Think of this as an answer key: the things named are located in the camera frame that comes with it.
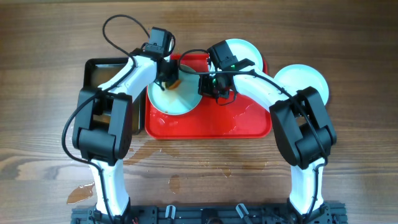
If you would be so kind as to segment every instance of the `water spill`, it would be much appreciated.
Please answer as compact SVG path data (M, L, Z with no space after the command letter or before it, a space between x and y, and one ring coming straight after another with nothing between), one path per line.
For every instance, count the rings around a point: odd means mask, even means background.
M226 178L231 177L232 171L230 169L221 169L223 171L223 174Z
M266 162L265 166L263 167L262 171L264 171L266 169L266 167L272 167L272 166L279 166L279 161L270 161L270 162Z
M82 202L93 196L93 187L95 186L94 182L91 184L86 184L83 186L77 187L70 193L67 204L74 204L78 202Z
M235 126L233 129L231 129L231 130L229 130L228 132L223 133L223 134L233 134L234 131L236 130L236 128L237 128L237 126Z
M250 104L249 106L247 106L247 107L244 109L244 112L243 112L243 113L240 113L240 114L238 114L238 115L235 115L233 118L237 118L237 117L240 117L240 116L244 115L244 114L246 113L246 111L247 111L250 107L252 107L252 106L255 106L254 103L252 103L252 104Z
M176 125L178 125L178 121L173 121L173 122L169 123L169 126L176 126Z
M159 122L160 125L164 125L164 124L165 124L165 122L164 122L164 120L163 120L162 118L159 118L159 119L158 119L158 122Z
M180 151L174 148L172 141L150 140L145 142L130 158L123 161L124 165L134 165L143 159L147 159L153 153L165 153L173 158L180 156Z
M169 189L174 193L180 193L180 176L173 175L169 180Z

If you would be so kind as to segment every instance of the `wooden table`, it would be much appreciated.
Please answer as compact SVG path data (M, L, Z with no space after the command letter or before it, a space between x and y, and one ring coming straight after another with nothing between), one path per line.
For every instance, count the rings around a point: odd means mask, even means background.
M90 196L92 186L78 186L93 177L63 153L60 136L85 62L122 56L101 35L113 14L172 31L176 52L241 38L265 55L271 76L293 63L315 67L330 86L327 109L338 135L324 172L325 200L346 203L350 223L397 222L397 12L396 1L342 0L0 6L0 222L68 223L72 208L96 202L67 205ZM126 19L107 31L125 49L146 40ZM160 142L143 131L127 158L133 205L284 202L291 188L273 132Z

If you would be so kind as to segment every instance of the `liquid puddle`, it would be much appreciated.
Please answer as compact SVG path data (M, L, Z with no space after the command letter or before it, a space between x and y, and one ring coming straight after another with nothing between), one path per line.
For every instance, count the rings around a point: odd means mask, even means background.
M153 140L145 142L143 146L141 146L130 158L125 159L123 163L126 166L134 165L143 159L147 159L155 152L166 153L173 158L177 158L180 155L180 151L174 148L174 143L172 141Z
M173 175L169 180L169 188L174 194L180 193L180 176Z
M82 201L92 197L94 186L95 186L95 183L92 182L91 184L86 184L86 185L77 187L75 190L73 190L72 193L70 193L68 200L67 200L67 204L70 205L70 204L82 202Z
M211 167L212 169L219 169L223 172L226 178L231 177L233 171L231 170L230 166L227 163L221 165L220 163L212 163L210 161L198 161L199 164L203 167Z

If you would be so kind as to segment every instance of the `plastic tray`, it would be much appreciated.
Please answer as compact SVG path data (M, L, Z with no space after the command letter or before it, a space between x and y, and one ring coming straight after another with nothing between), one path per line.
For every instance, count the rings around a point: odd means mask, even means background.
M172 55L174 60L179 58L180 55ZM207 58L207 54L190 54L181 63L197 72L207 72ZM268 73L266 62L264 72ZM228 101L232 99L233 94L230 94ZM158 111L146 94L145 129L156 139L262 138L271 128L268 111L240 94L234 103L226 106L217 105L215 99L204 96L195 109L179 116Z

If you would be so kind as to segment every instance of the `black tray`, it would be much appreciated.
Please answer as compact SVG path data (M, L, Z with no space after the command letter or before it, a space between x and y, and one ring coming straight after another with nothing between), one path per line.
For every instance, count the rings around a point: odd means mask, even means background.
M109 81L126 64L128 58L93 58L85 65L85 76L83 86L98 87L100 84ZM132 104L132 133L138 134L145 123L145 97L146 88L141 92Z
M271 203L261 206L247 206L249 223L252 224L288 224L301 223L293 220L289 215L288 203ZM71 224L109 223L108 216L96 217L96 209L74 208L72 209ZM156 206L132 206L129 220L137 224L248 224L242 219L235 206L212 207L166 207ZM316 218L307 224L347 224L345 204L325 202L320 209L313 212ZM210 222L217 218L220 222Z

